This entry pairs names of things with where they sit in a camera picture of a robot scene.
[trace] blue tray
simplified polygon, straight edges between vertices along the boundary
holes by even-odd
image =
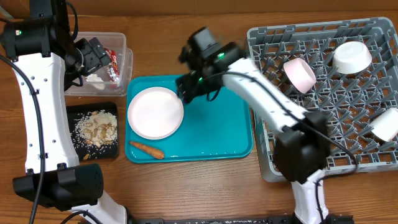
[[[127,105],[142,90],[161,86],[176,92],[175,79],[180,75],[138,77],[127,89]],[[129,141],[137,141],[164,151],[158,160],[136,149]],[[173,135],[161,140],[148,140],[138,136],[127,121],[127,158],[136,163],[202,161],[247,156],[253,148],[249,106],[232,91],[221,89],[217,99],[206,101],[206,96],[195,98],[184,105],[184,118]]]

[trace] red snack wrapper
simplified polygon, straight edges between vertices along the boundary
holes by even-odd
[[[116,52],[114,50],[109,50],[104,48],[106,53],[111,58],[112,62],[106,66],[106,71],[114,82],[119,81],[119,71],[118,71],[118,63],[116,61]]]

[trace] dish rack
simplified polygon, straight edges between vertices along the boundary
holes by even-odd
[[[344,75],[332,66],[333,51],[349,41],[365,43],[373,60],[362,72]],[[375,172],[398,170],[398,138],[382,142],[369,126],[378,115],[398,105],[397,43],[392,22],[379,17],[255,27],[247,33],[246,52],[292,101],[309,111],[324,112],[329,136],[355,154],[360,172]],[[283,69],[285,62],[298,57],[311,66],[317,78],[305,94],[289,83]],[[261,175],[269,182],[285,180],[273,164],[273,133],[258,115],[254,119]],[[354,168],[349,156],[333,146],[327,161],[327,175]]]

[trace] wooden table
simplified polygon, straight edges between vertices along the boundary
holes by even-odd
[[[185,73],[187,69],[177,62],[177,57],[189,35],[202,26],[209,26],[224,44],[236,41],[242,45],[252,27],[380,16],[390,18],[398,26],[398,11],[371,11],[80,17],[79,28],[124,33],[127,46],[134,52],[133,77],[138,77]],[[25,174],[27,146],[21,94],[12,70],[4,63],[0,65],[0,223],[27,223],[32,203],[18,197],[12,189],[12,178]],[[123,143],[125,97],[67,97],[67,105],[100,101],[114,101],[118,105]],[[104,174],[105,190],[137,218],[266,217],[294,212],[290,183],[268,183],[262,179],[256,148],[244,159],[133,164],[121,144],[117,159],[98,163]],[[331,213],[354,215],[356,223],[397,223],[397,186],[398,172],[327,180],[326,204]],[[60,223],[67,215],[39,207],[36,223]]]

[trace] orange carrot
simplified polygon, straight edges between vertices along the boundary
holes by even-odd
[[[146,146],[139,142],[130,141],[130,145],[136,147],[137,149],[144,151],[145,153],[153,156],[156,159],[164,159],[164,152],[155,149],[154,147]]]

